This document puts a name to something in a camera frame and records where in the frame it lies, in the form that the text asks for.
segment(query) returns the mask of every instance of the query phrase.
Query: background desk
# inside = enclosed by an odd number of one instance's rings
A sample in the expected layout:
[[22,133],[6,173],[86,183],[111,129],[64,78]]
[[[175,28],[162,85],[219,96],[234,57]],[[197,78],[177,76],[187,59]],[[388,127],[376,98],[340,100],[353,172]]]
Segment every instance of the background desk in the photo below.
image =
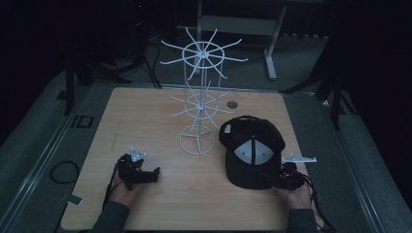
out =
[[[130,147],[148,154],[144,170],[159,166],[157,183],[148,184],[131,211],[126,229],[146,230],[269,230],[284,229],[287,208],[271,190],[248,190],[231,184],[224,169],[224,147],[213,129],[214,148],[205,155],[190,155],[179,146],[179,133],[192,124],[188,115],[171,116],[184,109],[183,90],[116,88],[91,144],[73,194],[81,206],[68,205],[61,221],[65,229],[88,229],[101,206],[116,161]],[[242,115],[273,122],[286,141],[283,155],[300,154],[292,124],[280,94],[231,91],[220,99],[220,108],[234,100],[234,114],[217,113],[222,125]],[[298,168],[306,173],[304,166]]]

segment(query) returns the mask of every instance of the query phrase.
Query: cap tag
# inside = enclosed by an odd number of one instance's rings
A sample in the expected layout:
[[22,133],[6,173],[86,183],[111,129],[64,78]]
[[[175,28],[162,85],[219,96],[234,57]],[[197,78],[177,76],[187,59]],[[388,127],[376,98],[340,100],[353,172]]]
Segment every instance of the cap tag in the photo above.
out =
[[231,124],[227,124],[224,128],[224,133],[230,133]]

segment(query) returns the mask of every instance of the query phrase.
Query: person's hand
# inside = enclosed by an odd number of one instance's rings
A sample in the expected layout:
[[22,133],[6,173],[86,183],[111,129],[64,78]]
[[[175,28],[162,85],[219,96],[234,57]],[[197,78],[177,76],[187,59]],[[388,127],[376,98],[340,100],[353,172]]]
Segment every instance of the person's hand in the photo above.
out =
[[295,191],[288,189],[272,187],[276,192],[281,194],[285,201],[288,203],[291,209],[311,209],[312,208],[312,195],[310,187],[307,183],[298,188]]
[[110,193],[109,201],[119,202],[131,209],[134,200],[140,195],[144,186],[143,183],[138,183],[133,186],[131,191],[129,191],[119,177],[119,171],[116,171],[115,177],[113,178],[113,190]]

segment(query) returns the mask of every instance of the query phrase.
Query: black controller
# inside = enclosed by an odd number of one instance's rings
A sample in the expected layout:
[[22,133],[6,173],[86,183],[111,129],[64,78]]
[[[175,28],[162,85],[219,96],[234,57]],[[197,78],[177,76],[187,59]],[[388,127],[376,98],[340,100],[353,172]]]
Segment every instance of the black controller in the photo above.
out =
[[133,161],[130,154],[126,153],[118,161],[119,176],[123,180],[127,189],[133,189],[134,183],[155,183],[157,182],[160,168],[152,172],[142,171],[141,167],[144,159]]
[[281,174],[279,177],[268,177],[269,183],[273,187],[279,187],[295,191],[300,188],[305,179],[301,173],[297,171],[295,163],[287,162],[282,164]]

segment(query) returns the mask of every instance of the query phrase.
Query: person's right hand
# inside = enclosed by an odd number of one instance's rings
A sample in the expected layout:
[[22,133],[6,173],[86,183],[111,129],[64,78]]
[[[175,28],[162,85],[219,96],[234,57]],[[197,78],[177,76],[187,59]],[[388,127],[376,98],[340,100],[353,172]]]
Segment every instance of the person's right hand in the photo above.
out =
[[288,189],[272,187],[276,192],[281,194],[291,209],[312,209],[312,194],[307,183],[295,191]]

